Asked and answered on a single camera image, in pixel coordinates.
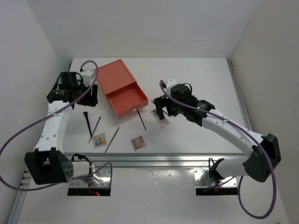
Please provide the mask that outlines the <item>thin black pencil brush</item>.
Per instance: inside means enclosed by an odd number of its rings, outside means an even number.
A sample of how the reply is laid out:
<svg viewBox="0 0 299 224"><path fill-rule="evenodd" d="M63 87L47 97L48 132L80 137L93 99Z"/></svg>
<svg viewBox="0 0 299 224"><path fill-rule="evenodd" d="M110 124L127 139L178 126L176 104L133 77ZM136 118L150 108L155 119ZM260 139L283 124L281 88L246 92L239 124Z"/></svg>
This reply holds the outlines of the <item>thin black pencil brush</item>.
<svg viewBox="0 0 299 224"><path fill-rule="evenodd" d="M137 110L137 113L138 113L139 118L140 118L140 120L141 120L141 122L142 122L142 125L143 125L144 130L147 131L146 126L145 126L145 123L144 123L144 121L143 121L143 119L142 119L142 117L141 117L141 114L140 114L139 110Z"/></svg>

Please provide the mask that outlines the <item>orange drawer cabinet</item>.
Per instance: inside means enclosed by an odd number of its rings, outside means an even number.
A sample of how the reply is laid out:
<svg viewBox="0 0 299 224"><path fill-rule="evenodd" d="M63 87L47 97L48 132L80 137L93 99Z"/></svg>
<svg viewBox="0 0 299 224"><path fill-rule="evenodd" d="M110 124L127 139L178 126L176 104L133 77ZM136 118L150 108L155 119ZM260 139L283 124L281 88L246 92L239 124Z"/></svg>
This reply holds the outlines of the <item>orange drawer cabinet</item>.
<svg viewBox="0 0 299 224"><path fill-rule="evenodd" d="M98 72L99 75L97 81L108 102L110 102L108 94L120 90L132 83L136 83L136 79L121 59L100 67Z"/></svg>

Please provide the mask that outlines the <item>colourful eyeshadow palette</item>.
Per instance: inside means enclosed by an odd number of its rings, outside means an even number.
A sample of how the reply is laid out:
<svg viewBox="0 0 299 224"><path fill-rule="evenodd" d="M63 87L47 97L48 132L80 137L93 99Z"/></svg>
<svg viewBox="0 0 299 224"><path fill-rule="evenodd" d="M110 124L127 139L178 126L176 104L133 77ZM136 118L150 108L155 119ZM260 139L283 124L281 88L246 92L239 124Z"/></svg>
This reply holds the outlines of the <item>colourful eyeshadow palette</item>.
<svg viewBox="0 0 299 224"><path fill-rule="evenodd" d="M102 147L105 145L107 145L105 133L101 133L101 134L93 136L93 147L94 148L99 148L99 147Z"/></svg>

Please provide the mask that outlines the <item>thin black eyeliner brush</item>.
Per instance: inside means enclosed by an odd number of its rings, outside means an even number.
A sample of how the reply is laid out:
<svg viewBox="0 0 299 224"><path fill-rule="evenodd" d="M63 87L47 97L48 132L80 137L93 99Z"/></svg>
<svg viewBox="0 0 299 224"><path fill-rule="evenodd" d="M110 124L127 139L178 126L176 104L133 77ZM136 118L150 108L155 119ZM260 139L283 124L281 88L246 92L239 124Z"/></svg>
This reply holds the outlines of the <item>thin black eyeliner brush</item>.
<svg viewBox="0 0 299 224"><path fill-rule="evenodd" d="M108 149L109 149L109 147L111 146L111 144L112 144L112 142L113 142L115 136L117 135L119 129L120 129L120 126L117 128L117 130L116 130L115 133L113 134L113 136L112 136L112 138L111 138L111 141L109 142L109 144L108 144L106 150L104 151L104 153L106 153L106 152L108 151Z"/></svg>

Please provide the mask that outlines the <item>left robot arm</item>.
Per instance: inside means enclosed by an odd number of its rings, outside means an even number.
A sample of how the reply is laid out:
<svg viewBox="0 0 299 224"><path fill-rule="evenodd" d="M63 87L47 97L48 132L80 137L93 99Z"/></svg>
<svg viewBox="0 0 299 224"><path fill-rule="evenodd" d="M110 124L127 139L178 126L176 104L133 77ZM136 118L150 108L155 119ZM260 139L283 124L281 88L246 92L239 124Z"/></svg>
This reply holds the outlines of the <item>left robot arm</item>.
<svg viewBox="0 0 299 224"><path fill-rule="evenodd" d="M88 159L68 159L63 152L64 134L74 109L69 103L96 106L98 86L93 84L95 72L83 70L60 73L47 95L49 119L45 121L41 137L33 152L25 154L25 163L37 185L70 182L75 178L90 177Z"/></svg>

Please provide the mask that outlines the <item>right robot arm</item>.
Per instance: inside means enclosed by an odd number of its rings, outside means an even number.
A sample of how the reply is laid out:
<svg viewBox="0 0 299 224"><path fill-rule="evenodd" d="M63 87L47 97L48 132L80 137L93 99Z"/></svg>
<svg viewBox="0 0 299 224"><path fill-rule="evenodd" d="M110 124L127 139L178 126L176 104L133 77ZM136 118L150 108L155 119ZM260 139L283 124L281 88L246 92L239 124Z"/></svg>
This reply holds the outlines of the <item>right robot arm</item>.
<svg viewBox="0 0 299 224"><path fill-rule="evenodd" d="M229 176L247 175L258 182L265 182L274 175L274 168L280 163L278 139L273 134L266 136L245 129L227 118L215 106L205 100L198 100L185 84L173 79L160 81L164 95L154 99L157 114L164 119L163 108L170 116L183 115L188 121L206 128L223 137L244 156L241 159L218 159L202 177L202 184L219 183Z"/></svg>

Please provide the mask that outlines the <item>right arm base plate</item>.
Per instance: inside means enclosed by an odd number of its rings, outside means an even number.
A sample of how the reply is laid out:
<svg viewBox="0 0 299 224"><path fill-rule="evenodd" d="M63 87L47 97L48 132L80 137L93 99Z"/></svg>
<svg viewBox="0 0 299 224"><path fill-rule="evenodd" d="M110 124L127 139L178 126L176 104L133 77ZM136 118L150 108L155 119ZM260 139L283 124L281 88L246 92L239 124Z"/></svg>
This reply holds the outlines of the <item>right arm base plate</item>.
<svg viewBox="0 0 299 224"><path fill-rule="evenodd" d="M207 168L194 168L193 175L195 180L195 187L199 189L218 189L237 187L237 179L235 177L227 177L218 181L210 177Z"/></svg>

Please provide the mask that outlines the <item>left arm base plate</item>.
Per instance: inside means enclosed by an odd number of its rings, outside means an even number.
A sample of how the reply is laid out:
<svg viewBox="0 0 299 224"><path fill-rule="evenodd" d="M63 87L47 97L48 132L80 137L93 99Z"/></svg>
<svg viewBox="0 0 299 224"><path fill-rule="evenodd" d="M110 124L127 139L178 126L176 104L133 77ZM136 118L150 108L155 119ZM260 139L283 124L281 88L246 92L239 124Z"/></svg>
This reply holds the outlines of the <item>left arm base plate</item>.
<svg viewBox="0 0 299 224"><path fill-rule="evenodd" d="M69 183L69 188L79 189L84 188L87 189L88 186L92 189L100 188L107 189L110 188L110 180L111 180L111 170L104 168L94 174L92 177L88 179L74 179Z"/></svg>

